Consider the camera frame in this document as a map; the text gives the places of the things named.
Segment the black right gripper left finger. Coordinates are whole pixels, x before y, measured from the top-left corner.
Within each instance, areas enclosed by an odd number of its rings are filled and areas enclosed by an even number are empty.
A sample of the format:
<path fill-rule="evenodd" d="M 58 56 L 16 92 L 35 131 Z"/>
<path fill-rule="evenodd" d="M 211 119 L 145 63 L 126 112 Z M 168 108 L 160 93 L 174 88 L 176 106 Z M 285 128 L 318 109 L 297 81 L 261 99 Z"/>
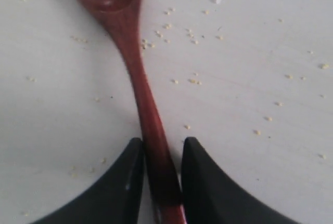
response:
<path fill-rule="evenodd" d="M 143 142 L 133 138 L 90 188 L 36 223 L 137 223 L 143 181 Z"/>

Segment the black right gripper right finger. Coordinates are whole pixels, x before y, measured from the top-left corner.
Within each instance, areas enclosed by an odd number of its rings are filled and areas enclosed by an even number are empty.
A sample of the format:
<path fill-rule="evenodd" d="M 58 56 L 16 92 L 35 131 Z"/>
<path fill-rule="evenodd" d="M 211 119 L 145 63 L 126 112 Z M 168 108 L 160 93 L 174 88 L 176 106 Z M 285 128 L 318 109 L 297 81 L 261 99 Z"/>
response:
<path fill-rule="evenodd" d="M 187 223 L 295 222 L 235 183 L 195 137 L 184 142 L 181 184 Z"/>

